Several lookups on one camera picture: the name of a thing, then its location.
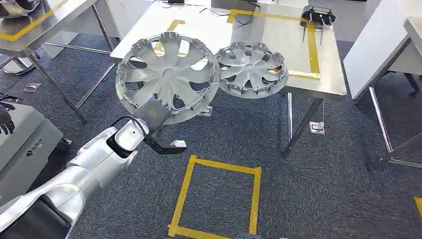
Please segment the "metal frame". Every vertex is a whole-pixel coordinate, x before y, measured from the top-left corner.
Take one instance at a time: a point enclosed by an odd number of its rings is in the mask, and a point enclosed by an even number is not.
[[[104,38],[107,41],[108,47],[111,51],[114,49],[114,45],[111,42],[111,39],[106,31],[106,28],[104,27],[103,21],[101,20],[100,14],[98,13],[97,7],[95,6],[96,3],[91,5],[91,8],[94,12],[94,15],[97,19],[98,25],[100,26],[100,29],[103,33]],[[79,46],[71,46],[71,45],[62,45],[62,44],[56,44],[56,43],[50,43],[45,42],[46,45],[52,45],[57,47],[63,47],[63,48],[69,48],[74,50],[80,50],[80,51],[86,51],[86,52],[92,52],[97,54],[103,54],[103,55],[110,55],[111,52],[109,51],[103,51],[103,50],[97,50],[97,49],[91,49],[86,47],[79,47]],[[27,56],[29,60],[41,71],[41,73],[44,75],[45,79],[53,85],[54,88],[59,92],[60,96],[64,99],[64,101],[70,106],[70,108],[75,111],[76,115],[81,119],[82,122],[87,122],[87,119],[85,116],[79,111],[79,108],[85,103],[85,101],[91,96],[91,94],[94,92],[94,90],[100,85],[102,81],[105,80],[107,75],[110,73],[110,71],[113,69],[113,67],[116,65],[115,63],[111,64],[106,71],[100,76],[100,78],[96,81],[96,83],[88,90],[88,92],[82,97],[82,99],[75,105],[72,100],[69,98],[69,96],[63,91],[63,89],[57,84],[57,82],[48,74],[47,70],[41,65],[41,63],[37,60],[37,58],[29,54]],[[10,61],[14,60],[15,57],[11,56],[4,62],[0,63],[0,69],[5,66]]]
[[[422,164],[411,163],[411,162],[395,159],[395,157],[399,156],[401,153],[409,150],[410,148],[416,145],[420,145],[422,143],[422,132],[412,137],[408,141],[404,142],[397,148],[393,148],[393,146],[391,145],[387,128],[384,123],[384,118],[382,116],[381,108],[378,103],[377,95],[375,94],[375,89],[374,89],[374,85],[377,83],[377,81],[380,80],[384,75],[386,75],[386,72],[388,72],[388,69],[393,65],[395,60],[398,58],[398,56],[400,56],[400,54],[404,51],[404,49],[409,45],[410,42],[411,42],[411,39],[407,38],[404,44],[398,49],[397,53],[395,53],[391,57],[391,59],[387,62],[387,64],[383,67],[383,69],[374,77],[374,80],[372,81],[372,83],[369,84],[366,88],[371,94],[372,103],[374,105],[375,113],[377,115],[378,123],[380,125],[381,132],[383,135],[384,143],[387,148],[387,153],[385,153],[380,159],[378,159],[378,161],[372,162],[368,165],[369,169],[375,169],[377,167],[384,166],[385,163],[394,163],[394,164],[399,164],[399,165],[404,165],[404,166],[409,166],[409,167],[422,168]],[[366,89],[362,91],[362,93],[357,97],[356,102],[358,102],[358,100],[361,99]]]
[[[312,102],[311,107],[306,112],[306,114],[305,114],[304,118],[302,119],[299,127],[296,129],[295,133],[293,134],[293,107],[292,107],[293,100],[292,100],[292,93],[290,93],[290,92],[287,93],[287,104],[288,104],[288,110],[287,111],[288,111],[288,128],[289,128],[288,142],[289,143],[287,144],[286,149],[282,153],[283,157],[286,157],[287,155],[289,155],[290,151],[293,149],[296,142],[301,137],[305,128],[308,127],[312,116],[315,115],[315,112],[317,112],[319,106],[321,105],[321,103],[323,101],[324,101],[324,99],[314,98],[314,101]]]

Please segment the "black bracket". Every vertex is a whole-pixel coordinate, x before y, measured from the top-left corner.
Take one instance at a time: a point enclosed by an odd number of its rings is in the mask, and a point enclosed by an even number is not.
[[[335,16],[332,13],[332,9],[312,5],[304,7],[302,12],[302,18],[308,20],[309,24],[319,26],[331,26],[332,23],[335,21]]]
[[[180,153],[185,152],[186,149],[188,149],[186,145],[176,146],[176,145],[161,143],[160,141],[152,137],[150,134],[144,138],[144,142],[158,154],[180,154]]]

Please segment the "yellow tape square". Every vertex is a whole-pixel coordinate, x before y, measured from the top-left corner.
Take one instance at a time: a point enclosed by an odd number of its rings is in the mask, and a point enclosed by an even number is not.
[[[244,15],[251,15],[254,16],[263,16],[263,17],[270,17],[270,18],[278,18],[283,20],[291,20],[291,21],[298,21],[298,22],[305,22],[306,23],[306,30],[308,33],[308,50],[309,50],[309,63],[311,72],[301,72],[301,71],[290,71],[290,76],[311,79],[311,80],[319,80],[320,79],[320,72],[319,72],[319,61],[318,61],[318,54],[317,54],[317,40],[315,38],[315,27],[313,24],[309,24],[309,21],[305,18],[295,17],[295,16],[285,16],[285,15],[278,15],[278,14],[270,14],[270,13],[262,13],[262,12],[251,12],[251,11],[244,11],[238,9],[232,9],[230,11],[230,15],[227,18],[227,22],[234,23],[235,15],[236,14],[244,14]]]
[[[175,237],[176,235],[181,235],[181,236],[196,238],[196,239],[204,239],[204,238],[230,239],[227,237],[222,237],[222,236],[205,233],[205,232],[179,226],[180,216],[182,215],[183,204],[185,203],[186,195],[188,193],[188,187],[191,181],[195,163],[201,164],[204,166],[221,168],[221,169],[226,169],[230,171],[236,171],[236,172],[254,175],[253,191],[252,191],[252,206],[251,206],[251,214],[250,214],[250,220],[249,220],[249,233],[255,235],[256,225],[257,225],[257,220],[258,220],[259,191],[260,191],[260,186],[261,186],[261,167],[248,168],[248,167],[243,167],[243,166],[238,166],[238,165],[233,165],[233,164],[228,164],[228,163],[198,159],[196,155],[194,154],[191,155],[189,159],[185,178],[183,180],[182,188],[180,189],[179,198],[177,200],[176,208],[174,210],[172,222],[170,225],[168,225],[168,228],[169,228],[168,235],[171,237]]]

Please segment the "floor marking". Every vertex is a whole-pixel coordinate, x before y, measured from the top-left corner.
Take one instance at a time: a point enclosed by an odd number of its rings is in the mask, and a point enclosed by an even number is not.
[[[422,198],[415,197],[415,203],[422,218]]]
[[[57,11],[59,8],[61,8],[65,3],[67,3],[68,0],[62,0],[60,3],[58,3],[56,6],[51,8],[48,12],[44,13],[42,16],[40,16],[37,20],[33,21],[28,26],[24,27],[22,30],[17,32],[14,35],[9,35],[5,33],[0,33],[0,38],[8,40],[8,41],[16,41],[18,38],[29,32],[31,29],[33,29],[36,25],[41,23],[44,19],[48,18],[51,14],[53,14],[55,11]]]
[[[175,237],[176,235],[181,235],[181,236],[196,238],[196,239],[230,239],[230,238],[179,226],[183,204],[185,203],[186,194],[188,193],[188,187],[191,181],[195,163],[198,163],[204,166],[221,168],[221,169],[226,169],[230,171],[236,171],[236,172],[254,175],[253,190],[252,190],[252,204],[251,204],[252,206],[251,206],[251,214],[250,214],[250,220],[249,220],[249,233],[256,234],[256,226],[257,226],[257,221],[258,221],[259,191],[261,187],[261,167],[248,168],[248,167],[243,167],[243,166],[233,165],[233,164],[228,164],[228,163],[198,159],[196,155],[193,154],[191,155],[189,159],[185,178],[183,180],[182,188],[180,189],[179,198],[177,200],[176,208],[174,210],[172,222],[170,225],[168,225],[168,228],[169,228],[168,235],[171,237]]]

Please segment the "table leg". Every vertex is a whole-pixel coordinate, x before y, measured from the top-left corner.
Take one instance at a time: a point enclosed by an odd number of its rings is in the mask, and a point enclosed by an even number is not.
[[[288,115],[288,128],[289,128],[289,142],[293,137],[293,107],[292,107],[292,93],[287,93],[287,115]]]
[[[104,81],[106,76],[110,73],[110,71],[113,69],[113,67],[115,65],[116,64],[113,63],[111,66],[109,66],[107,68],[107,70],[100,76],[100,78],[97,80],[97,82],[95,82],[95,84],[90,88],[90,90],[82,97],[82,99],[76,105],[76,108],[79,109],[85,103],[85,101],[89,98],[89,96],[91,96],[91,94],[94,92],[94,90],[100,85],[101,81]]]
[[[113,49],[114,49],[113,43],[111,42],[110,37],[108,36],[106,27],[104,26],[103,21],[101,20],[100,14],[98,13],[98,10],[97,10],[97,7],[95,6],[95,3],[92,4],[91,8],[94,12],[95,18],[97,19],[98,25],[100,25],[101,31],[103,32],[103,35],[104,35],[104,38],[107,41],[108,47],[110,48],[110,50],[113,51]]]
[[[303,118],[298,129],[295,131],[295,134],[293,135],[292,139],[289,140],[289,143],[287,144],[287,147],[283,152],[283,157],[286,157],[289,154],[289,152],[292,150],[293,146],[295,146],[296,142],[299,140],[300,136],[302,135],[302,132],[308,126],[309,121],[311,121],[312,116],[314,116],[315,112],[317,112],[318,107],[321,105],[322,101],[323,99],[314,99],[311,107],[309,108],[308,112],[306,112],[305,117]]]
[[[379,122],[380,127],[381,127],[385,147],[387,148],[388,152],[391,152],[391,151],[393,151],[393,147],[391,146],[390,137],[388,136],[388,133],[387,133],[387,128],[385,126],[384,119],[382,117],[381,108],[380,108],[380,105],[378,104],[378,100],[377,100],[377,96],[375,94],[374,88],[369,87],[369,92],[371,93],[372,103],[374,104],[375,113],[377,114],[378,122]]]
[[[399,164],[399,165],[404,165],[404,166],[409,166],[409,167],[414,167],[414,168],[422,168],[422,164],[419,164],[419,163],[412,163],[412,162],[406,162],[406,161],[394,159],[399,154],[415,146],[420,146],[421,144],[422,144],[422,132],[414,136],[413,138],[409,139],[408,141],[406,141],[399,147],[395,148],[391,152],[386,153],[384,156],[382,156],[378,160],[378,162],[369,164],[369,168],[374,169],[376,167],[383,166],[385,163],[394,163],[394,164]]]
[[[60,96],[64,99],[64,101],[72,108],[78,117],[82,120],[82,122],[86,122],[87,119],[85,116],[79,111],[78,108],[72,103],[72,100],[67,96],[67,94],[62,90],[62,88],[54,81],[54,79],[48,74],[48,72],[44,69],[44,67],[38,62],[38,60],[32,54],[28,55],[29,60],[34,63],[34,65],[42,72],[45,79],[59,92]]]
[[[9,58],[7,58],[6,60],[4,60],[3,62],[0,63],[0,69],[3,68],[5,65],[7,65],[12,60],[14,60],[15,58],[16,57],[14,57],[14,56],[9,56]]]

